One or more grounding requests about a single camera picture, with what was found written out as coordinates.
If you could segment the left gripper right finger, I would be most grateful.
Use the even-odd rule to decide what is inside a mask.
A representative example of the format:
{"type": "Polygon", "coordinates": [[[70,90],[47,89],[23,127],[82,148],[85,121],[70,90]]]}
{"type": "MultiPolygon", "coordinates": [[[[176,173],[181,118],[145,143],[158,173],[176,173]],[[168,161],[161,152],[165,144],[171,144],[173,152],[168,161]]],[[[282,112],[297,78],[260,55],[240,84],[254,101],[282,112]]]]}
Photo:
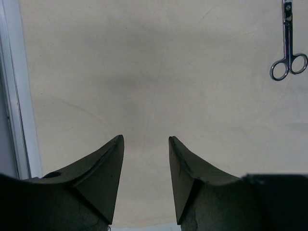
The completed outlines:
{"type": "Polygon", "coordinates": [[[236,177],[191,152],[177,137],[169,163],[177,224],[183,231],[305,231],[306,174],[236,177]]]}

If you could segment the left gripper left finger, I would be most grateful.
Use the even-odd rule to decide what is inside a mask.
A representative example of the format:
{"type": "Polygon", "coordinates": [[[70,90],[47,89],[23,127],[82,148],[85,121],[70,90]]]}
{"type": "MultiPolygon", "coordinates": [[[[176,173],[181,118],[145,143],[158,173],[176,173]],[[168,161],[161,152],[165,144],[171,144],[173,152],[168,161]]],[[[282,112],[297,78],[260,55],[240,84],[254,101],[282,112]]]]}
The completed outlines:
{"type": "Polygon", "coordinates": [[[3,231],[107,231],[124,158],[117,135],[97,151],[42,178],[0,177],[3,231]]]}

